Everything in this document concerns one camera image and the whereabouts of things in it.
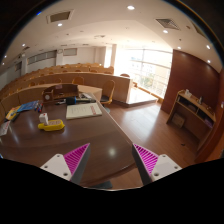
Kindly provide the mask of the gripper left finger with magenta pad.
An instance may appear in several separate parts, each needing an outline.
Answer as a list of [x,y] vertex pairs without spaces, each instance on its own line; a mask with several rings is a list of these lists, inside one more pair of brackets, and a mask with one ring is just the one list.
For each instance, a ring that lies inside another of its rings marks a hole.
[[65,155],[55,154],[41,169],[79,185],[89,156],[90,144],[87,143]]

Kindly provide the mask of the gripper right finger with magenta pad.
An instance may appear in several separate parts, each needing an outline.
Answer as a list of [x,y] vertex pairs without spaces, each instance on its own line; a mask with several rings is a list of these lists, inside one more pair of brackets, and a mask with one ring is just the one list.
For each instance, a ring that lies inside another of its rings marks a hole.
[[143,185],[150,184],[181,170],[168,155],[157,155],[140,145],[132,145],[132,155],[138,168]]

